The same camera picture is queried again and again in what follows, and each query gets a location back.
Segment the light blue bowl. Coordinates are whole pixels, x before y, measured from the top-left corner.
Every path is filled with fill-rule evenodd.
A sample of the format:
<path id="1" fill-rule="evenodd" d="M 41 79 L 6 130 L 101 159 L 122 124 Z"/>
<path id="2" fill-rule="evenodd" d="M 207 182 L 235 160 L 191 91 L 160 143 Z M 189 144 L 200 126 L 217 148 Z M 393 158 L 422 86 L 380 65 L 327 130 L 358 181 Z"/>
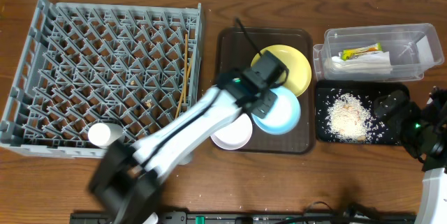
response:
<path id="1" fill-rule="evenodd" d="M 271 135 L 283 135 L 297 126 L 301 116 L 300 103 L 286 87 L 274 88 L 271 92 L 277 97 L 266 116 L 262 119 L 252 114 L 251 118 L 262 131 Z"/>

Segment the green orange snack wrapper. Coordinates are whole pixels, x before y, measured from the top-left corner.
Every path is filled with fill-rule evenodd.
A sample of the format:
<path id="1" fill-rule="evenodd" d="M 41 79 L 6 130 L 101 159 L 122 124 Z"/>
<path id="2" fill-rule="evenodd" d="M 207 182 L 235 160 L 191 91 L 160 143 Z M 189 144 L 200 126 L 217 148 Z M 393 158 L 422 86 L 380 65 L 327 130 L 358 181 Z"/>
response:
<path id="1" fill-rule="evenodd" d="M 362 55 L 366 54 L 376 54 L 382 52 L 382 46 L 380 43 L 375 43 L 373 45 L 365 46 L 365 47 L 359 47 L 355 49 L 347 49 L 343 50 L 339 53 L 339 56 L 341 60 L 348 61 L 351 59 L 358 58 Z"/>

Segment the wooden chopstick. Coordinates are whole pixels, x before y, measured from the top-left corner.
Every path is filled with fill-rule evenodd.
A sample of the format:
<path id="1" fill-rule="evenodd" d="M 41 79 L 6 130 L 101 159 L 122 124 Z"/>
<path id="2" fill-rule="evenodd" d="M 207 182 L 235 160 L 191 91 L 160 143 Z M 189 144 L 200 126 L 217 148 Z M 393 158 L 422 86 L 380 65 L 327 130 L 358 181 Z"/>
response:
<path id="1" fill-rule="evenodd" d="M 185 48 L 184 48 L 184 75 L 188 66 L 188 45 L 189 45 L 189 34 L 185 34 Z"/>
<path id="2" fill-rule="evenodd" d="M 182 92 L 181 92 L 181 95 L 180 95 L 180 98 L 179 98 L 179 101 L 178 101 L 177 111 L 176 111 L 176 114 L 175 114 L 175 119 L 178 118 L 178 116 L 179 116 L 179 113 L 180 113 L 180 111 L 182 109 L 182 101 L 184 100 L 184 97 L 186 96 L 186 90 L 187 90 L 188 80 L 189 80 L 189 76 L 190 76 L 192 65 L 193 65 L 193 59 L 194 59 L 194 57 L 192 56 L 190 58 L 189 65 L 187 66 L 187 69 L 186 69 L 186 72 L 185 72 L 185 75 L 184 75 L 184 84 L 183 84 Z"/>

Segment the white napkin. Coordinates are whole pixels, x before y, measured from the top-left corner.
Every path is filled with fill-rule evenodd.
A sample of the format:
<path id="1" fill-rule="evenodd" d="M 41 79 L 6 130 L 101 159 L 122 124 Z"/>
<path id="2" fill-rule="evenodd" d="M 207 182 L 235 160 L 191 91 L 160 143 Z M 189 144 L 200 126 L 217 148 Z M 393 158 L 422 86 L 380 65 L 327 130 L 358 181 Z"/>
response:
<path id="1" fill-rule="evenodd" d="M 389 74 L 393 68 L 389 52 L 364 54 L 346 61 L 332 57 L 328 65 L 334 71 L 345 73 Z"/>

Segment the white pink bowl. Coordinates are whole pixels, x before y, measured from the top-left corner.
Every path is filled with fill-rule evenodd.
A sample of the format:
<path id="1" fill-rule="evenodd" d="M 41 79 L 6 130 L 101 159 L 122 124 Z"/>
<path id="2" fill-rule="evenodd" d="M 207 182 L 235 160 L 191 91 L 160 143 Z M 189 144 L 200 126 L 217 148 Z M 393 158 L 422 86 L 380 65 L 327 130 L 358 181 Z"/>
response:
<path id="1" fill-rule="evenodd" d="M 242 148 L 251 138 L 253 125 L 247 114 L 241 114 L 233 123 L 211 135 L 212 141 L 221 149 Z"/>

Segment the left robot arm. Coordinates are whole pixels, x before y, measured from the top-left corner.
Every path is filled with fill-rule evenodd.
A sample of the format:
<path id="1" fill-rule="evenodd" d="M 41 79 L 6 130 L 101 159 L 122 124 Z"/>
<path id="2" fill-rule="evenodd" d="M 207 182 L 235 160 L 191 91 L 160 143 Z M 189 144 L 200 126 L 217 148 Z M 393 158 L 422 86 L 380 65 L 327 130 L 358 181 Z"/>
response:
<path id="1" fill-rule="evenodd" d="M 272 90 L 288 74 L 269 51 L 251 67 L 220 74 L 194 106 L 161 130 L 129 146 L 111 143 L 89 182 L 90 193 L 113 223 L 156 223 L 163 183 L 175 167 L 242 113 L 265 117 L 277 99 Z"/>

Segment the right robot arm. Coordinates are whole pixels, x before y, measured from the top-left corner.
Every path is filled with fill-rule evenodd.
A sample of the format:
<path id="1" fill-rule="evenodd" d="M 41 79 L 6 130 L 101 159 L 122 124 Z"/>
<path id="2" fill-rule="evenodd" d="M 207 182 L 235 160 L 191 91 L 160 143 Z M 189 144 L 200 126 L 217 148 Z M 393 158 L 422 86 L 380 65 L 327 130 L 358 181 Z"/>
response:
<path id="1" fill-rule="evenodd" d="M 401 90 L 377 98 L 374 115 L 423 164 L 423 192 L 416 223 L 446 222 L 446 90 L 433 87 L 421 109 Z"/>

